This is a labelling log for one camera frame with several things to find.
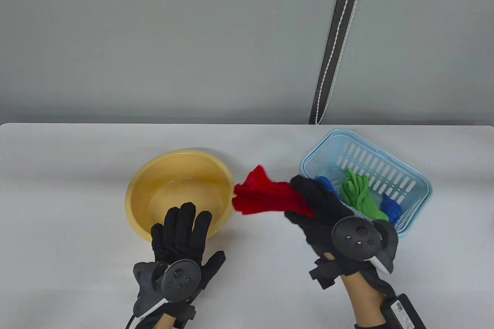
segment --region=white rope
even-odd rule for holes
[[[331,100],[331,98],[333,96],[333,90],[335,89],[335,82],[337,80],[339,65],[340,65],[340,62],[341,62],[341,55],[343,54],[343,50],[345,48],[345,43],[346,43],[346,38],[348,36],[348,31],[350,30],[350,26],[352,25],[353,15],[355,14],[355,8],[357,7],[357,1],[358,0],[355,0],[355,2],[353,3],[352,13],[350,15],[350,20],[348,22],[348,27],[346,28],[345,37],[343,39],[343,44],[341,45],[341,51],[340,51],[340,55],[338,57],[338,63],[337,63],[337,67],[335,69],[335,75],[333,75],[333,79],[332,79],[332,84],[331,84],[331,87],[330,87],[330,93],[329,93],[329,96],[328,96],[328,100],[326,101],[326,105],[324,107],[323,114],[321,114],[321,119],[318,120],[318,116],[319,116],[319,103],[320,103],[320,100],[321,100],[321,92],[323,91],[324,81],[326,80],[326,73],[328,72],[328,68],[330,66],[331,59],[333,58],[333,53],[335,52],[335,47],[337,45],[337,40],[338,40],[339,28],[341,26],[341,22],[343,20],[343,16],[345,15],[345,11],[346,11],[346,6],[348,4],[348,0],[345,0],[345,4],[343,5],[343,11],[341,12],[341,16],[340,16],[340,19],[339,19],[339,22],[338,22],[337,32],[335,34],[335,40],[333,42],[333,47],[332,47],[332,50],[331,50],[330,58],[328,59],[328,64],[326,64],[326,69],[324,70],[323,80],[321,81],[321,86],[319,87],[319,94],[318,94],[318,97],[317,97],[317,107],[316,107],[316,122],[315,122],[316,125],[319,125],[321,123],[321,121],[323,121],[324,114],[326,113],[326,109],[328,109],[328,105],[329,105],[330,100]]]

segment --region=battery pack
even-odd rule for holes
[[[390,329],[426,329],[406,294],[384,302],[381,312]]]

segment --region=red cloth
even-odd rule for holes
[[[242,185],[235,185],[233,191],[237,195],[233,198],[233,207],[242,214],[292,211],[314,218],[314,213],[302,195],[287,182],[273,182],[268,179],[260,165],[254,168]]]

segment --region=label on battery pack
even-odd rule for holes
[[[415,325],[413,325],[413,322],[406,313],[400,301],[397,300],[395,303],[393,303],[391,305],[391,309],[393,310],[393,313],[395,314],[403,329],[415,329]]]

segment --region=blue plastic basket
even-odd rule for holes
[[[347,169],[369,177],[370,192],[377,204],[381,204],[383,193],[400,204],[403,212],[395,225],[400,238],[410,232],[432,197],[432,185],[423,175],[350,130],[328,133],[302,159],[299,173],[311,179],[324,176],[340,192]]]

